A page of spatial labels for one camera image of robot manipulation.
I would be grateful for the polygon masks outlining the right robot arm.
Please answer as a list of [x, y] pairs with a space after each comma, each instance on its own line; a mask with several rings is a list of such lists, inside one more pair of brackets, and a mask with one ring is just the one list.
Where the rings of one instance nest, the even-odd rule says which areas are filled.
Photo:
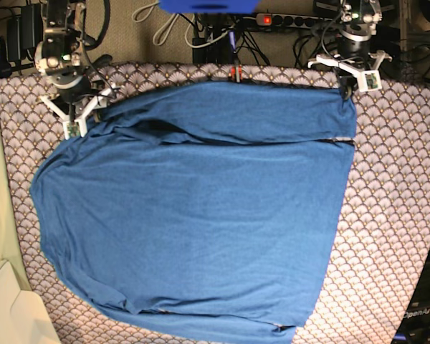
[[85, 1], [46, 1], [42, 4], [42, 41], [34, 56], [37, 71], [55, 86], [57, 101], [71, 123], [80, 112], [77, 106], [94, 93], [89, 80], [93, 68], [82, 62], [86, 12]]

